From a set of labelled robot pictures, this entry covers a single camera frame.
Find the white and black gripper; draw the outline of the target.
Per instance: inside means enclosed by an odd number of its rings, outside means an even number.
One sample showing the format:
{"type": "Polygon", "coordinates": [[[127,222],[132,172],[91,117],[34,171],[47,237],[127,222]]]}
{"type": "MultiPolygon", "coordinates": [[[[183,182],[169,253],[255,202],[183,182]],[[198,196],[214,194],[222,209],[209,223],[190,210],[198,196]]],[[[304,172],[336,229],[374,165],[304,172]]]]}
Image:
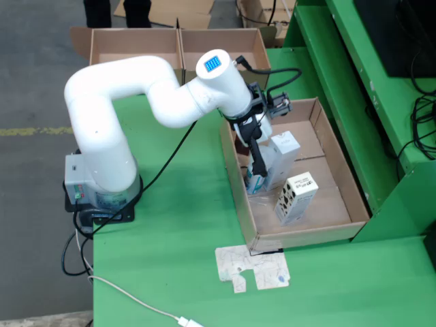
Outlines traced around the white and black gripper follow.
{"type": "Polygon", "coordinates": [[[249,150],[253,159],[253,175],[267,176],[267,169],[258,143],[267,141],[273,133],[267,114],[253,114],[245,120],[229,121],[230,127],[236,132],[242,143],[249,142],[249,150]]]}

